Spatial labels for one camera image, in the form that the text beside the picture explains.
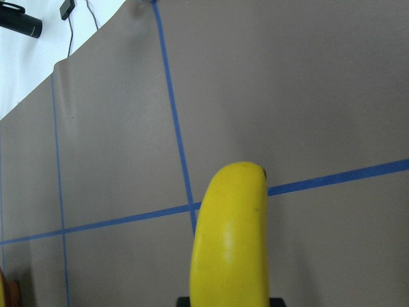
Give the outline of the black small box device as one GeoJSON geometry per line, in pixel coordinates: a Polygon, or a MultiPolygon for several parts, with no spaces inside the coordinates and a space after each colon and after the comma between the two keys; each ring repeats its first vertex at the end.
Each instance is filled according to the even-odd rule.
{"type": "Polygon", "coordinates": [[[64,0],[59,8],[61,19],[66,20],[70,16],[74,8],[75,8],[74,0],[64,0]]]}

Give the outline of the yellow banana basket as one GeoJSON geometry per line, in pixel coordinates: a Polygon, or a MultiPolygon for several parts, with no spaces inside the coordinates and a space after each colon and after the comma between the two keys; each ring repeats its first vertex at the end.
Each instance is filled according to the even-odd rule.
{"type": "Polygon", "coordinates": [[[269,306],[265,170],[235,162],[211,179],[190,265],[191,306],[269,306]]]}

